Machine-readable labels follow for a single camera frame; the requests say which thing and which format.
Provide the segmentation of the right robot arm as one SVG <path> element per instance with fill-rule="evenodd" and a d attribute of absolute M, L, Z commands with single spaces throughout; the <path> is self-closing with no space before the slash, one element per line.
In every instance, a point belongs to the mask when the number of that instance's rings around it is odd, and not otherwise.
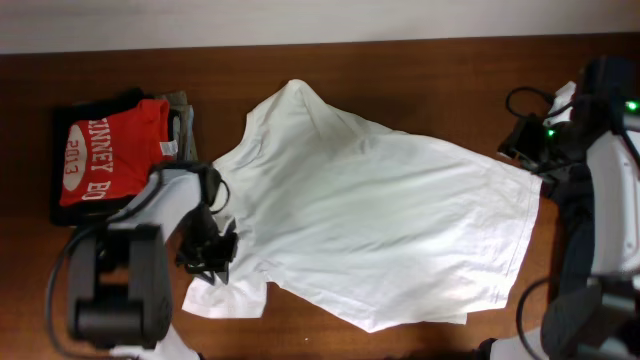
<path fill-rule="evenodd" d="M 632 61 L 592 60 L 545 115 L 520 114 L 500 154 L 540 177 L 568 241 L 561 269 L 529 285 L 517 334 L 476 359 L 639 356 L 639 93 Z"/>

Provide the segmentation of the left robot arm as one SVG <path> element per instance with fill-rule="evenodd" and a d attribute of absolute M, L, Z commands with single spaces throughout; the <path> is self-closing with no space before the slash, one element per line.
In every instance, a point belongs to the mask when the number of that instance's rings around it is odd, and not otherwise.
<path fill-rule="evenodd" d="M 172 325 L 171 264 L 208 284 L 227 283 L 234 224 L 213 205 L 227 185 L 210 165 L 155 167 L 121 211 L 78 231 L 65 246 L 67 329 L 111 359 L 199 359 Z"/>

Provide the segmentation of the white t-shirt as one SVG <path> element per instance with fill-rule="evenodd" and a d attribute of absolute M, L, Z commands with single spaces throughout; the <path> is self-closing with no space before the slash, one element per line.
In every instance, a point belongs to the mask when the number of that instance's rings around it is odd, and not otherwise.
<path fill-rule="evenodd" d="M 300 80 L 214 165 L 237 255 L 227 284 L 196 279 L 183 302 L 212 319 L 260 317 L 276 284 L 369 333 L 462 324 L 507 304 L 540 202 L 538 177 L 342 111 Z"/>

